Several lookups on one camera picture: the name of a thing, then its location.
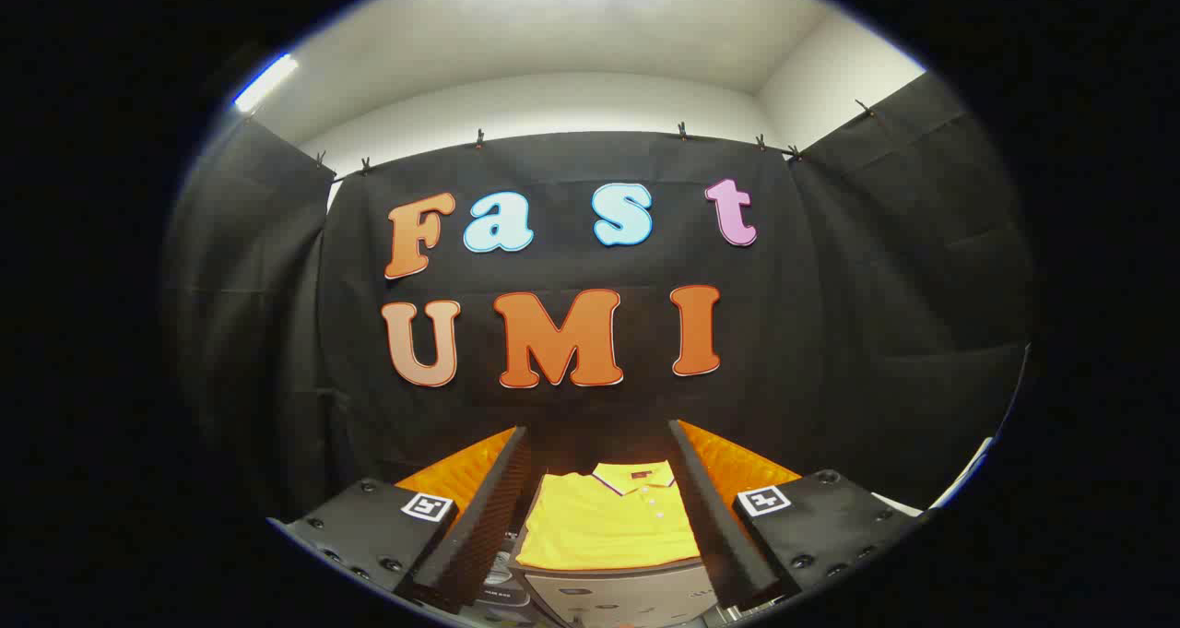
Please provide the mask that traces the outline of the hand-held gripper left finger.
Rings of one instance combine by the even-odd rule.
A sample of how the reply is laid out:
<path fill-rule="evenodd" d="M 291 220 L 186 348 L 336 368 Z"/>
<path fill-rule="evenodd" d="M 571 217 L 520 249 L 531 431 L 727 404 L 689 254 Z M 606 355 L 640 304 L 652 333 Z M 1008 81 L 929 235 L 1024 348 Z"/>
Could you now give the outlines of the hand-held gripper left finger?
<path fill-rule="evenodd" d="M 299 519 L 270 526 L 384 598 L 460 611 L 476 603 L 531 466 L 512 427 L 407 480 L 355 480 Z"/>

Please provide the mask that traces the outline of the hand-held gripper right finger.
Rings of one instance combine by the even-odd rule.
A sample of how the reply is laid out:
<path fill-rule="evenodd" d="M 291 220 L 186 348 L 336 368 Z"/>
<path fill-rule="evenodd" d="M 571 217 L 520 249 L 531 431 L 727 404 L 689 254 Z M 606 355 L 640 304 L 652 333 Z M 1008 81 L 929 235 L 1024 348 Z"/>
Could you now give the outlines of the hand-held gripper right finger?
<path fill-rule="evenodd" d="M 740 444 L 667 424 L 669 460 L 719 607 L 812 598 L 871 565 L 926 522 L 834 469 L 784 475 Z"/>

